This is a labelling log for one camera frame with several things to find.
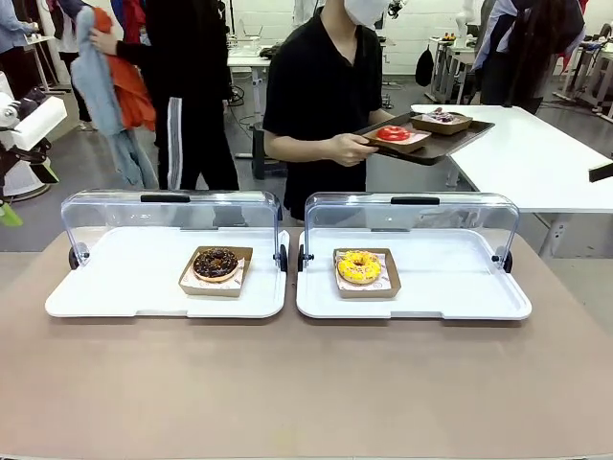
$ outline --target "yellow frosted donut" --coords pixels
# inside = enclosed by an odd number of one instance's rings
[[[354,285],[374,283],[381,274],[381,262],[375,254],[350,251],[337,264],[340,275]]]

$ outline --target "food display case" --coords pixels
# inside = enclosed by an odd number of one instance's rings
[[[46,310],[58,317],[272,316],[284,304],[289,248],[280,215],[279,200],[262,192],[76,194],[61,207],[73,270]],[[185,287],[200,252],[218,249],[208,263],[217,276],[228,259],[224,283]]]
[[[307,316],[522,320],[532,312],[511,276],[519,210],[503,196],[318,194],[305,216],[297,305]],[[375,266],[355,286],[364,254]]]

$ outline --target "black jacket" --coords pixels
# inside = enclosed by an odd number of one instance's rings
[[[169,97],[220,103],[231,97],[225,24],[215,0],[148,0],[151,46],[120,41],[117,55],[140,67],[153,104]]]

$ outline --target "white face mask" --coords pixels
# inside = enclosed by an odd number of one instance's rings
[[[387,10],[390,0],[345,0],[345,10],[356,26],[372,28]]]

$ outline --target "black bag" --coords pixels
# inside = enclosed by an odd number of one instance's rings
[[[419,86],[428,86],[432,81],[432,73],[434,72],[434,59],[430,53],[430,46],[423,52],[418,61],[418,68],[415,71],[415,80]]]

